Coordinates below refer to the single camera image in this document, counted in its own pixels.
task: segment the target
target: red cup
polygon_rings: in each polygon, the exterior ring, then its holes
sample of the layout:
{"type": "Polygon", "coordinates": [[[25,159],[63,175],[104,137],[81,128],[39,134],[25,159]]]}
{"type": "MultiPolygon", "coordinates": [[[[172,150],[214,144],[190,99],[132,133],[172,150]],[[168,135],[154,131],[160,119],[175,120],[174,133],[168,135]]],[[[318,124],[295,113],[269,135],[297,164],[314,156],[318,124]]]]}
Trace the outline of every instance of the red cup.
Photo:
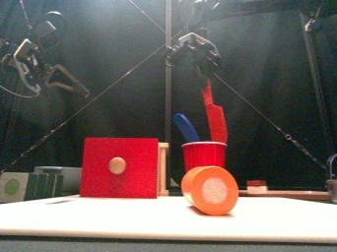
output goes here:
{"type": "Polygon", "coordinates": [[[183,146],[186,171],[198,166],[219,166],[225,168],[226,143],[191,142],[183,146]]]}

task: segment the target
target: blue object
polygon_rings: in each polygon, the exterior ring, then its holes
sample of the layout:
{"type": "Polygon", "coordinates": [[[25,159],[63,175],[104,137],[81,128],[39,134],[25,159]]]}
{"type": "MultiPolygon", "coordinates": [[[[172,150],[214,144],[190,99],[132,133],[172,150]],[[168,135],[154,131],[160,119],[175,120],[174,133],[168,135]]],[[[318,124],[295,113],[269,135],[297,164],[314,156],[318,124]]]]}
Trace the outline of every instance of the blue object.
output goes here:
{"type": "Polygon", "coordinates": [[[186,141],[190,142],[198,142],[201,140],[199,135],[197,133],[195,127],[192,123],[190,122],[188,118],[184,114],[176,113],[174,115],[174,122],[178,126],[186,141]]]}

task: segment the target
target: red object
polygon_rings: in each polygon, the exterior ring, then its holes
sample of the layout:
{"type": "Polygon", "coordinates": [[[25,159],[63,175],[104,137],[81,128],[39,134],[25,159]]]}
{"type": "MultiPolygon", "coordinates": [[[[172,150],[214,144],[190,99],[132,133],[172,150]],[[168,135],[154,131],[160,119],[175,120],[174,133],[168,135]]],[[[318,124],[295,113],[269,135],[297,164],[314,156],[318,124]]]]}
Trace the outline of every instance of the red object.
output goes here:
{"type": "Polygon", "coordinates": [[[213,103],[210,80],[207,82],[206,88],[203,89],[203,98],[205,98],[205,105],[206,105],[206,111],[207,111],[211,140],[215,142],[226,143],[227,130],[226,130],[223,109],[221,106],[217,106],[213,103]]]}
{"type": "Polygon", "coordinates": [[[266,186],[266,180],[249,180],[247,186],[266,186]]]}
{"type": "Polygon", "coordinates": [[[80,196],[156,198],[158,139],[87,138],[80,196]],[[120,174],[111,172],[114,158],[126,161],[126,170],[120,174]]]}
{"type": "Polygon", "coordinates": [[[186,171],[198,166],[225,168],[226,144],[221,142],[192,142],[183,145],[186,171]]]}

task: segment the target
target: green object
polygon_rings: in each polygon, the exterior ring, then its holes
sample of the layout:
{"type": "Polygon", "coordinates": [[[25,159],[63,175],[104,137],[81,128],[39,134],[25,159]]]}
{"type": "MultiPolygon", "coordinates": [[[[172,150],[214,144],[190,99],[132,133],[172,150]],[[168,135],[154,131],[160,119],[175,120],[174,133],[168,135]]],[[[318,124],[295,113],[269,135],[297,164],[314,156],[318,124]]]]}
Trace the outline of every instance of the green object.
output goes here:
{"type": "Polygon", "coordinates": [[[16,179],[11,179],[5,184],[5,193],[13,195],[20,189],[20,183],[16,179]]]}

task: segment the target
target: cable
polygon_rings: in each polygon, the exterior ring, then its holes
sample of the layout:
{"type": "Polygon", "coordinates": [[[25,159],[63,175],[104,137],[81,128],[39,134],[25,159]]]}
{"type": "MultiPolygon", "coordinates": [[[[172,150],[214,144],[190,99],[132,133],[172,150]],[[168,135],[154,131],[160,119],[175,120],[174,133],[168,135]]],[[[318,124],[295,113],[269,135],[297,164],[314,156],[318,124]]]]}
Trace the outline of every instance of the cable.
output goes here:
{"type": "Polygon", "coordinates": [[[32,95],[32,96],[27,96],[27,95],[21,95],[21,94],[16,94],[15,92],[9,91],[5,87],[0,86],[0,89],[4,90],[8,94],[20,97],[20,98],[36,98],[40,94],[32,95]]]}
{"type": "Polygon", "coordinates": [[[214,74],[217,79],[227,86],[227,88],[235,93],[235,95],[245,101],[245,103],[253,108],[253,110],[262,116],[262,118],[269,122],[269,124],[281,132],[285,136],[285,139],[291,142],[294,147],[307,156],[312,161],[326,170],[326,166],[318,161],[318,159],[312,155],[307,148],[293,138],[293,136],[286,133],[282,128],[269,119],[269,117],[259,111],[259,109],[253,105],[253,103],[239,94],[239,92],[231,87],[231,85],[219,77],[218,74],[214,74]]]}

